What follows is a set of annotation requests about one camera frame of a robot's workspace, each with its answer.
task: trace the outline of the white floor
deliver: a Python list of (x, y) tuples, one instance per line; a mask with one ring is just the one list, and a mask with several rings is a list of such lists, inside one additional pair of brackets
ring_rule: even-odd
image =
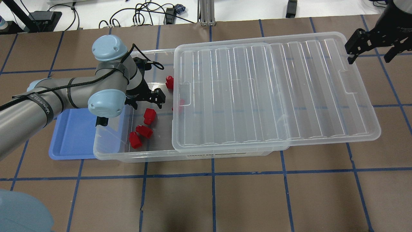
[[(47, 10), (50, 5), (47, 0), (23, 0), (26, 7), (31, 11)], [(80, 16), (80, 27), (83, 29), (98, 28), (100, 20), (108, 21), (117, 10), (122, 8), (134, 8), (137, 3), (144, 0), (87, 0), (78, 2), (76, 10)], [(197, 0), (153, 0), (160, 5), (164, 3), (182, 4), (186, 7), (186, 12), (181, 17), (197, 21)], [(216, 21), (238, 21), (253, 19), (279, 19), (285, 18), (288, 0), (215, 0), (215, 19)], [(56, 31), (67, 28), (73, 21), (73, 12), (68, 7), (56, 7), (55, 11), (63, 13), (62, 18), (57, 24)], [(368, 0), (298, 0), (296, 17), (320, 17), (337, 15), (356, 15), (356, 14), (378, 14), (383, 8), (372, 5)], [(115, 18), (119, 20), (121, 26), (132, 26), (133, 10), (124, 10), (118, 13)], [(6, 20), (14, 20), (9, 8), (2, 2), (0, 3), (0, 15)], [(146, 22), (150, 19), (144, 12)], [(152, 14), (154, 24), (163, 24), (164, 15)], [(176, 20), (177, 24), (187, 23), (181, 19)], [(76, 29), (77, 20), (71, 30)]]

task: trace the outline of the light blue joint cap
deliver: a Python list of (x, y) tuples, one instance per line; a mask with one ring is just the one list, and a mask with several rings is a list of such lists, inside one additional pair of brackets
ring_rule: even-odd
[(126, 95), (115, 89), (94, 93), (87, 101), (89, 111), (99, 117), (114, 118), (122, 113)]
[(127, 47), (119, 37), (105, 35), (93, 43), (91, 51), (98, 61), (112, 61), (124, 56), (127, 53)]
[(41, 79), (41, 80), (35, 80), (35, 81), (33, 81), (32, 83), (30, 83), (30, 84), (28, 85), (27, 92), (30, 91), (30, 90), (32, 90), (32, 89), (34, 89), (34, 88), (36, 87), (36, 85), (37, 85), (40, 81), (46, 80), (46, 79), (47, 79), (47, 78), (44, 78), (44, 79)]

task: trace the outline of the gray robotic arm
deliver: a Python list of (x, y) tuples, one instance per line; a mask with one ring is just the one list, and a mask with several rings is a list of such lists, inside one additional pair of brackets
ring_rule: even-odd
[(161, 108), (163, 92), (150, 90), (143, 78), (149, 59), (133, 59), (114, 35), (97, 39), (92, 51), (100, 61), (95, 76), (37, 80), (0, 107), (0, 160), (66, 109), (88, 108), (98, 117), (114, 118), (125, 103), (136, 108), (136, 101), (149, 101)]

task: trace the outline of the metal post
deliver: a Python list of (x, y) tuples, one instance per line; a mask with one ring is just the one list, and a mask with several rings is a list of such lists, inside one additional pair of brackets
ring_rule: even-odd
[(215, 0), (198, 0), (197, 6), (200, 14), (200, 24), (202, 26), (216, 25)]
[(24, 11), (13, 1), (3, 0), (7, 7), (26, 25), (29, 32), (39, 32), (37, 25), (24, 13)]

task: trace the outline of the black metal bar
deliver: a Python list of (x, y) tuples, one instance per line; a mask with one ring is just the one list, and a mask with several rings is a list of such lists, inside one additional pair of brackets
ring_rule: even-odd
[(14, 0), (3, 0), (7, 7), (26, 25), (29, 32), (39, 32), (37, 25), (24, 13)]

